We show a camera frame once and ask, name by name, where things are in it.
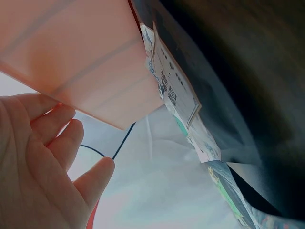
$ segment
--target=paper label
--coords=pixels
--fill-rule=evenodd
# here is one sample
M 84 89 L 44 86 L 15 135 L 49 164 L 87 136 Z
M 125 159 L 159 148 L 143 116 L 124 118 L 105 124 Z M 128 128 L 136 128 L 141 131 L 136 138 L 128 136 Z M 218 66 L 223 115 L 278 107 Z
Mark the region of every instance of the paper label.
M 183 125 L 189 128 L 201 105 L 187 80 L 155 31 L 153 62 L 156 76 L 160 79 L 161 95 L 165 104 L 172 104 Z
M 192 142 L 195 142 L 201 149 L 201 153 L 207 155 L 207 160 L 202 160 L 206 156 L 200 155 L 197 151 L 202 163 L 213 160 L 221 160 L 220 148 L 216 144 L 211 133 L 205 128 L 199 115 L 196 115 L 189 128 L 189 136 Z

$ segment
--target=white fabric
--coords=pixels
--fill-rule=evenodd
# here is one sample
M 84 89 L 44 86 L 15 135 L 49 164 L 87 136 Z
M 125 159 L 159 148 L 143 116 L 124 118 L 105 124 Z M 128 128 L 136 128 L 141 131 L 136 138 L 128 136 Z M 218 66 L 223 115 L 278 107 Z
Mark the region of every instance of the white fabric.
M 166 108 L 135 125 L 115 163 L 94 229 L 240 228 Z

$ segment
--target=black wire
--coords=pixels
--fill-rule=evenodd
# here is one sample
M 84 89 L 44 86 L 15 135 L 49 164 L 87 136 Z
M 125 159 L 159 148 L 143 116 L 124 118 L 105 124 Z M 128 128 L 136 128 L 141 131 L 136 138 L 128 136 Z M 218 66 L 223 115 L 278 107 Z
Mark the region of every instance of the black wire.
M 101 156 L 105 156 L 105 155 L 102 154 L 100 151 L 98 151 L 98 150 L 96 150 L 96 149 L 94 149 L 94 148 L 92 148 L 92 147 L 90 147 L 90 146 L 86 146 L 86 145 L 81 145 L 81 146 L 86 147 L 86 148 L 88 148 L 88 149 L 92 149 L 93 151 L 95 151 L 96 153 L 98 153 L 98 154 L 101 155 Z
M 126 134 L 125 138 L 123 139 L 122 143 L 120 144 L 120 146 L 119 146 L 118 150 L 115 152 L 115 154 L 114 154 L 114 156 L 113 156 L 113 158 L 112 158 L 113 160 L 115 159 L 115 157 L 116 157 L 116 156 L 117 156 L 117 154 L 119 153 L 119 151 L 120 151 L 121 147 L 123 146 L 124 142 L 126 141 L 126 139 L 127 139 L 128 135 L 130 134 L 130 132 L 131 132 L 131 130 L 133 129 L 134 125 L 135 125 L 135 123 L 134 123 L 134 124 L 132 124 L 132 126 L 131 126 L 131 127 L 130 127 L 130 129 L 128 130 L 128 132 L 127 132 L 127 134 Z

